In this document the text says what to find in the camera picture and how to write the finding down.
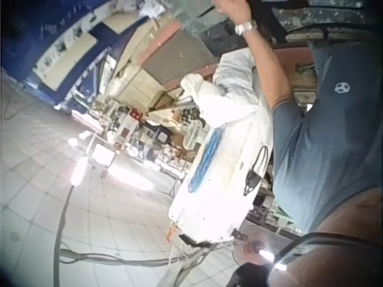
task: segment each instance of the blue wall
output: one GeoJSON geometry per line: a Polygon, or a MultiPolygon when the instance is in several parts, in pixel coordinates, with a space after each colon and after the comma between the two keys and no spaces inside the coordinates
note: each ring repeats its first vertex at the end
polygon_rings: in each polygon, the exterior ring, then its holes
{"type": "MultiPolygon", "coordinates": [[[[24,9],[17,12],[17,25],[21,34],[17,41],[2,39],[1,57],[2,67],[17,81],[29,83],[34,90],[28,87],[34,95],[51,103],[59,103],[64,100],[72,86],[81,77],[84,70],[105,49],[111,48],[111,56],[119,60],[124,47],[131,39],[134,31],[147,19],[140,19],[122,33],[117,34],[102,22],[95,26],[89,33],[98,39],[98,42],[81,58],[71,69],[57,91],[46,86],[32,71],[41,55],[61,36],[68,28],[78,22],[91,10],[100,7],[108,0],[51,0],[33,2],[33,5],[25,5],[24,9]],[[53,32],[47,32],[44,27],[50,25],[56,27],[53,32]]],[[[93,75],[89,73],[89,79],[85,80],[83,88],[89,90],[89,96],[93,94],[93,75]]]]}

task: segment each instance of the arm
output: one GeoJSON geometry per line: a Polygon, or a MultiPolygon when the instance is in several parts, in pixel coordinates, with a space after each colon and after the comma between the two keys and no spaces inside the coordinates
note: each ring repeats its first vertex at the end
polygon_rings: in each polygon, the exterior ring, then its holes
{"type": "MultiPolygon", "coordinates": [[[[251,10],[247,0],[212,0],[212,3],[219,12],[228,15],[235,25],[251,21],[251,10]]],[[[273,49],[258,31],[246,31],[244,38],[253,54],[261,88],[270,109],[290,100],[291,85],[273,49]]]]}
{"type": "Polygon", "coordinates": [[[256,30],[244,33],[244,38],[253,54],[262,90],[270,109],[292,98],[288,77],[270,45],[256,30]]]}

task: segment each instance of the logo on shirt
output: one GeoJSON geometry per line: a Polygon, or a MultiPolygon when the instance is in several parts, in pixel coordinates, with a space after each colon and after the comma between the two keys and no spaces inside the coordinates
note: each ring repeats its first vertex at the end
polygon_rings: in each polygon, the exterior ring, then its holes
{"type": "Polygon", "coordinates": [[[338,94],[348,93],[350,89],[351,87],[349,86],[349,84],[345,82],[337,83],[337,85],[335,86],[335,92],[337,92],[338,94]]]}

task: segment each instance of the hand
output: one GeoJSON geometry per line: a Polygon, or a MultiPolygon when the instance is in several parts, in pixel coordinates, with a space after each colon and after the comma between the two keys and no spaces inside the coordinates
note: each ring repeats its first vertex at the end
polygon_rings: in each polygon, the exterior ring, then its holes
{"type": "Polygon", "coordinates": [[[235,25],[251,21],[251,10],[247,0],[212,0],[218,12],[232,19],[235,25]]]}

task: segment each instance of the fan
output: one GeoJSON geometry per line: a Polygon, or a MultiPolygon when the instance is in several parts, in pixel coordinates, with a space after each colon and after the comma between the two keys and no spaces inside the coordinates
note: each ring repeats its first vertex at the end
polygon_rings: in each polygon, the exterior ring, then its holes
{"type": "Polygon", "coordinates": [[[244,222],[239,232],[245,235],[245,238],[235,239],[233,243],[233,258],[238,265],[247,262],[256,265],[270,263],[275,254],[291,243],[291,239],[248,221],[244,222]]]}

